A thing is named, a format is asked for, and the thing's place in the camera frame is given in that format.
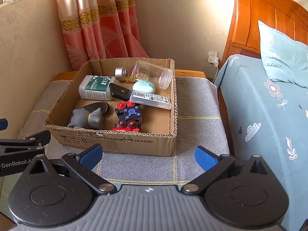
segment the gray rubber toy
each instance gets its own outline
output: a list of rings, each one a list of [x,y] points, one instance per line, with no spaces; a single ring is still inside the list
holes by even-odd
[[[67,126],[87,129],[96,128],[101,130],[103,128],[102,119],[103,115],[101,108],[96,109],[92,113],[84,108],[74,109],[72,119]]]

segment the cardboard box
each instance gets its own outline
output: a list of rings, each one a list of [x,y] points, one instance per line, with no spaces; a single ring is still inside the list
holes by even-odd
[[[0,231],[8,231],[10,230],[15,224],[9,220],[9,218],[2,215],[0,212]]]
[[[142,133],[111,131],[118,118],[114,109],[119,100],[108,102],[110,114],[105,118],[104,128],[107,130],[95,131],[84,128],[69,128],[73,109],[97,102],[81,99],[78,87],[86,75],[114,76],[116,67],[131,68],[137,58],[114,58],[88,61],[76,74],[73,81],[63,92],[53,106],[44,126],[51,134],[65,145],[88,148],[95,143],[102,145],[104,151],[169,156],[172,153],[177,135],[177,91],[174,72],[174,61],[171,59],[149,59],[146,61],[159,66],[168,67],[173,71],[173,78],[169,88],[156,89],[155,93],[166,96],[172,103],[171,110],[142,105],[143,124]],[[116,82],[131,89],[133,83]]]

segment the silver lid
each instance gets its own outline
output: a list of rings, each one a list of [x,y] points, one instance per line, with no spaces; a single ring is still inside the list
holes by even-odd
[[[126,76],[126,68],[117,67],[115,69],[115,78],[117,81],[124,81],[125,76]]]

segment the wall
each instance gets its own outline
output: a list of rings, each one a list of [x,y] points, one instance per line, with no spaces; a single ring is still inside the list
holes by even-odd
[[[19,0],[0,8],[0,118],[15,138],[36,100],[59,72],[70,71],[56,0]]]
[[[308,10],[308,0],[295,0]],[[208,52],[222,57],[234,0],[136,0],[141,44],[152,58],[172,58],[177,69],[213,78]]]

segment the bed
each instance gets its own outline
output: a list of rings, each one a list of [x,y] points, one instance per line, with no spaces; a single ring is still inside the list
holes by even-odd
[[[308,89],[268,79],[258,20],[308,44],[308,12],[296,2],[235,0],[215,80],[220,113],[230,153],[263,156],[289,195],[282,224],[298,231],[308,218]]]

